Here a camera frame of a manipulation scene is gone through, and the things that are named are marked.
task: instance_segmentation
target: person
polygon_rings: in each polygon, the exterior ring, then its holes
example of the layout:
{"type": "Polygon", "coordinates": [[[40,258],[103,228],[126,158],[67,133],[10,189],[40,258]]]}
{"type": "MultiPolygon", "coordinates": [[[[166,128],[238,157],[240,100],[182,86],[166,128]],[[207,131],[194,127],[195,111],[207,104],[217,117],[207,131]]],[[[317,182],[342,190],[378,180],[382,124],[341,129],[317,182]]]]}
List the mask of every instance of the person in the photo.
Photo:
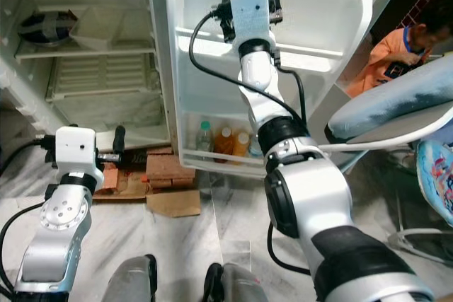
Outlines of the person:
{"type": "Polygon", "coordinates": [[[390,32],[371,51],[365,68],[346,89],[359,94],[404,75],[422,65],[432,48],[453,34],[453,0],[434,0],[415,25],[390,32]]]}

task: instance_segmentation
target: black cable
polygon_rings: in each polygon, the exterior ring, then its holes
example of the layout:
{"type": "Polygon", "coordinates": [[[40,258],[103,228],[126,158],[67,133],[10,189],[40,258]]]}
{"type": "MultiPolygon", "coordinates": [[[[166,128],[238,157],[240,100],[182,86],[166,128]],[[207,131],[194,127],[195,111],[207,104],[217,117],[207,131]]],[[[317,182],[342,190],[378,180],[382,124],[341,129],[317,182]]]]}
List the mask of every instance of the black cable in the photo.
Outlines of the black cable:
{"type": "Polygon", "coordinates": [[[294,70],[283,69],[280,64],[276,64],[275,68],[283,72],[285,74],[292,74],[294,79],[297,83],[297,89],[299,90],[299,102],[300,102],[300,112],[301,112],[301,119],[306,125],[306,115],[305,115],[305,92],[304,92],[304,84],[302,84],[302,80],[300,79],[299,75],[294,70]]]}
{"type": "Polygon", "coordinates": [[[299,117],[296,111],[294,111],[288,104],[285,104],[282,102],[280,99],[276,98],[273,95],[270,95],[269,93],[266,93],[265,91],[260,90],[259,88],[256,88],[255,86],[249,85],[247,83],[244,83],[243,81],[238,81],[237,79],[230,78],[228,76],[225,76],[224,74],[221,74],[219,72],[213,71],[211,69],[208,69],[207,67],[199,64],[197,60],[195,59],[195,56],[193,55],[193,44],[195,42],[195,38],[197,37],[198,31],[200,31],[201,27],[210,19],[214,16],[213,12],[209,12],[206,16],[203,17],[203,19],[195,26],[195,29],[192,33],[192,36],[190,37],[190,43],[189,43],[189,58],[192,62],[192,64],[199,70],[206,72],[207,74],[210,74],[212,76],[215,76],[217,78],[223,79],[224,81],[228,81],[229,83],[236,84],[238,86],[243,86],[244,88],[254,91],[256,93],[259,93],[260,95],[265,96],[266,98],[269,98],[276,102],[277,104],[281,105],[286,111],[288,111],[294,118],[294,120],[297,121],[297,123],[300,126],[305,127],[304,122],[302,119],[299,117]]]}
{"type": "Polygon", "coordinates": [[[18,217],[24,215],[24,213],[26,213],[26,212],[29,212],[29,211],[31,211],[31,210],[34,210],[34,209],[36,209],[36,208],[41,207],[43,204],[44,204],[44,202],[39,203],[39,204],[35,204],[35,205],[32,205],[31,207],[28,207],[28,208],[25,208],[25,209],[23,209],[23,210],[20,210],[17,214],[15,214],[14,216],[12,216],[12,217],[5,223],[5,225],[3,226],[3,228],[1,229],[1,232],[0,232],[0,279],[5,283],[6,288],[7,288],[11,293],[14,291],[14,286],[13,286],[13,284],[11,283],[11,281],[9,280],[9,278],[6,276],[5,268],[4,268],[4,266],[3,266],[3,256],[2,256],[2,252],[3,252],[3,242],[5,241],[6,232],[7,232],[8,228],[10,227],[10,225],[11,225],[18,217]]]}
{"type": "Polygon", "coordinates": [[[10,301],[13,299],[13,294],[7,288],[4,288],[3,286],[0,286],[0,294],[5,296],[10,301]]]}
{"type": "Polygon", "coordinates": [[[3,173],[5,172],[6,168],[8,167],[8,165],[13,161],[13,159],[18,155],[20,154],[23,150],[25,150],[26,148],[28,148],[29,146],[36,146],[36,145],[39,145],[40,142],[39,140],[37,139],[34,139],[32,141],[29,141],[28,143],[25,143],[24,145],[22,146],[19,146],[5,161],[5,163],[3,163],[2,167],[0,168],[0,176],[3,175],[3,173]]]}
{"type": "Polygon", "coordinates": [[[289,265],[287,263],[280,261],[277,258],[277,256],[275,256],[274,250],[272,248],[272,231],[273,231],[273,229],[274,229],[274,226],[273,226],[272,222],[270,222],[269,229],[268,229],[268,252],[269,252],[270,258],[272,258],[275,263],[277,263],[282,268],[285,268],[286,270],[291,270],[292,272],[298,272],[300,274],[311,276],[310,270],[308,270],[307,268],[301,268],[301,267],[295,267],[294,265],[289,265]]]}

